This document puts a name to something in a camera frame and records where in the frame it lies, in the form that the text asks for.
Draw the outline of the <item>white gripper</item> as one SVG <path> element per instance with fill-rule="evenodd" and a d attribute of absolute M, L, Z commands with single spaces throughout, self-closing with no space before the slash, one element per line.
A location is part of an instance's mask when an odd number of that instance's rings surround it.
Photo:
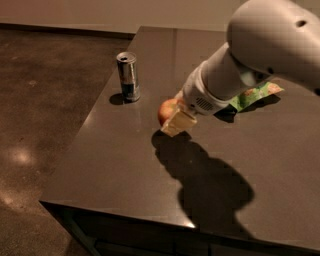
<path fill-rule="evenodd" d="M 201 72 L 206 64 L 206 61 L 202 62 L 188 76 L 182 89 L 175 95 L 183 106 L 179 105 L 173 115 L 162 125 L 161 131 L 166 135 L 174 137 L 193 127 L 197 123 L 193 115 L 213 115 L 229 105 L 229 100 L 218 99 L 205 86 Z"/>

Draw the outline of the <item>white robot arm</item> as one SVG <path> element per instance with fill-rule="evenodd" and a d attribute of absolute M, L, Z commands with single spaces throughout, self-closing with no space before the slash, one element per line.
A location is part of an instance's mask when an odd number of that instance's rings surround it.
<path fill-rule="evenodd" d="M 248 89 L 279 77 L 313 91 L 320 85 L 320 19 L 291 0 L 248 0 L 233 14 L 226 42 L 189 75 L 161 120 L 173 137 Z"/>

